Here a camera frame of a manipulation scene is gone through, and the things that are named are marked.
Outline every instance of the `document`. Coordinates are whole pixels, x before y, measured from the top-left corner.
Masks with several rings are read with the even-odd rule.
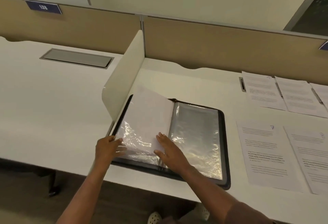
[[[328,195],[328,133],[284,128],[312,193]]]
[[[249,183],[301,191],[288,156],[281,147],[283,129],[252,121],[238,121],[237,127]]]
[[[276,81],[290,112],[328,118],[326,108],[321,105],[306,81],[276,77]]]
[[[116,137],[123,139],[122,144],[127,147],[128,152],[146,155],[154,154],[154,150],[164,152],[156,135],[159,132],[169,133],[173,104],[166,97],[138,86]]]
[[[287,110],[274,78],[242,72],[246,93],[252,102],[265,108]]]
[[[322,103],[328,109],[328,86],[310,83],[316,94],[319,96]]]

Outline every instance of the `person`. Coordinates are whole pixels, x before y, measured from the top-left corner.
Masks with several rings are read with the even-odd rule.
[[[189,164],[182,151],[166,135],[159,133],[156,138],[165,149],[165,154],[158,150],[155,150],[154,153],[168,168],[178,173],[188,183],[217,223],[274,223],[264,214],[252,209],[245,203],[239,202],[198,172],[195,167]],[[109,165],[115,157],[124,155],[126,150],[126,147],[121,146],[122,139],[114,139],[115,136],[108,136],[98,140],[94,166],[56,222],[57,224],[87,224],[90,222]],[[173,224],[179,222],[175,222],[172,218],[158,222],[158,224],[163,223]]]

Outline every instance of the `white desk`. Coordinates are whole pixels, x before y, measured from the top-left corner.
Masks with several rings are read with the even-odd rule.
[[[0,38],[0,157],[87,175],[94,147],[111,119],[101,102],[101,89],[120,55],[36,42],[15,43]],[[115,56],[107,70],[39,60],[50,48]],[[131,92],[142,84],[168,98],[220,109],[225,114],[231,189],[238,200],[269,218],[294,224],[326,223],[328,198],[309,193],[292,148],[292,158],[304,193],[248,183],[236,120],[254,119],[312,130],[328,120],[256,107],[240,89],[240,73],[216,69],[185,69],[172,62],[145,59]],[[127,168],[110,166],[105,180],[199,201],[185,182]]]

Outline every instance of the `sleeve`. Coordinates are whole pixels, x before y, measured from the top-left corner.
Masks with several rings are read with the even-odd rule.
[[[224,224],[273,224],[273,220],[245,203],[238,202],[228,211]]]

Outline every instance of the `black folder edge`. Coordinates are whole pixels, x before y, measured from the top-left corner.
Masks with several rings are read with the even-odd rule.
[[[118,122],[116,126],[114,127],[112,135],[116,135],[118,132],[119,127],[121,126],[121,122],[123,121],[123,118],[125,116],[125,113],[129,107],[129,104],[131,102],[131,99],[133,97],[133,94],[129,96],[128,101],[126,102],[124,109],[121,113],[121,116],[118,119]],[[224,114],[221,110],[216,108],[210,108],[205,106],[200,106],[196,104],[191,104],[188,102],[182,102],[178,101],[176,99],[169,99],[173,102],[181,102],[185,104],[189,104],[192,106],[198,106],[208,109],[214,109],[218,111],[218,117],[219,117],[219,136],[220,136],[220,152],[221,152],[221,170],[222,170],[222,180],[215,179],[215,178],[209,178],[212,182],[214,182],[216,185],[222,187],[225,190],[230,189],[231,186],[231,178],[230,178],[230,168],[229,168],[229,158],[228,158],[228,145],[227,145],[227,136],[226,136],[226,130],[225,130],[225,121],[224,121]],[[164,168],[158,165],[152,165],[144,162],[134,161],[126,158],[120,158],[117,157],[112,161],[112,164],[118,165],[121,167],[134,169],[141,172],[146,172],[158,176],[165,176],[171,179],[183,181],[182,177],[178,174],[174,173],[168,168]]]

